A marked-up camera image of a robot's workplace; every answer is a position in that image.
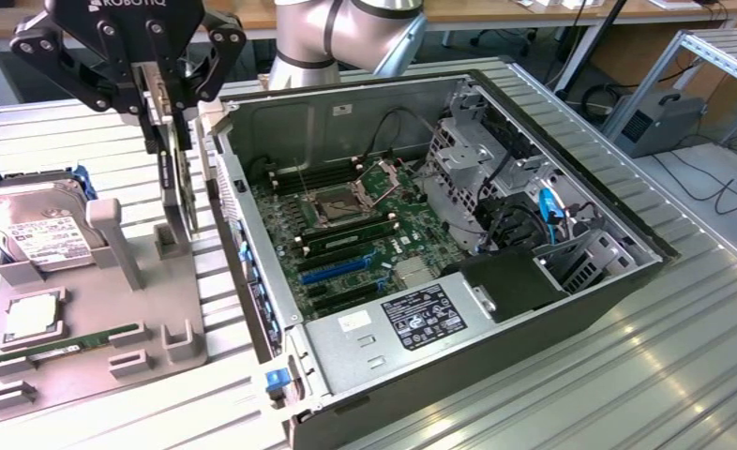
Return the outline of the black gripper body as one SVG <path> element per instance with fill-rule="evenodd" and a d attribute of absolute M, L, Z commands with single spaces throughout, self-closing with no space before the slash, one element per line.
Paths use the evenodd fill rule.
<path fill-rule="evenodd" d="M 124 41 L 132 63 L 158 60 L 152 38 L 167 42 L 163 58 L 183 55 L 207 16 L 202 1 L 82 1 L 54 0 L 46 3 L 52 22 L 90 49 L 104 54 L 104 40 Z"/>

